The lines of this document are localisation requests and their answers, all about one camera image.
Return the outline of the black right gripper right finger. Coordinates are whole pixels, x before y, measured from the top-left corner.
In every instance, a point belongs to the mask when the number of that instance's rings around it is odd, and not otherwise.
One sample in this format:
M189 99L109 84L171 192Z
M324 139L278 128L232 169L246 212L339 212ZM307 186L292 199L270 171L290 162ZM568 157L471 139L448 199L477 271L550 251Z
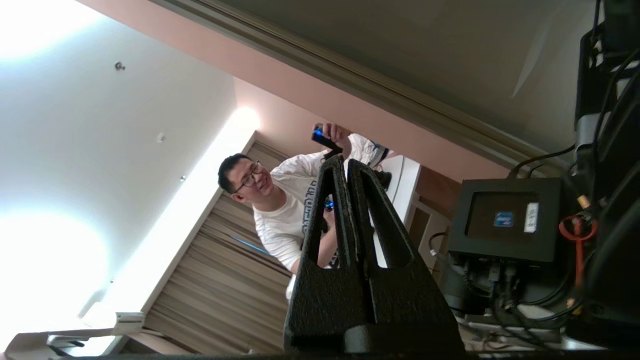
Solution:
M365 305L348 353L464 353L457 320L373 171L350 160L347 188Z

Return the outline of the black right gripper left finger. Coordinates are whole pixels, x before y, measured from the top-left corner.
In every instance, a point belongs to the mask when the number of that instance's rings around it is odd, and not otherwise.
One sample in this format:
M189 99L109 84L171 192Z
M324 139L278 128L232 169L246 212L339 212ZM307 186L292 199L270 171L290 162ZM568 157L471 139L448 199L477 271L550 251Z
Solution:
M338 255L338 268L319 265L327 197L334 202L337 249L330 255ZM357 242L345 160L335 155L323 162L318 173L317 193L283 329L286 352L342 353L345 332L366 321Z

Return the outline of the operator's bare hand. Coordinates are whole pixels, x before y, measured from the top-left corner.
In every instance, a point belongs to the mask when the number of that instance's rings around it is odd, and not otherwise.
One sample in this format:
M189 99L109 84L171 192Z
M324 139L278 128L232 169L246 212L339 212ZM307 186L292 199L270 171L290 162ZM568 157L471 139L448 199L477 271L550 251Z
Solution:
M352 132L333 122L323 123L321 127L323 136L330 139L330 141L342 149L343 157L349 158L352 152L352 144L349 136Z

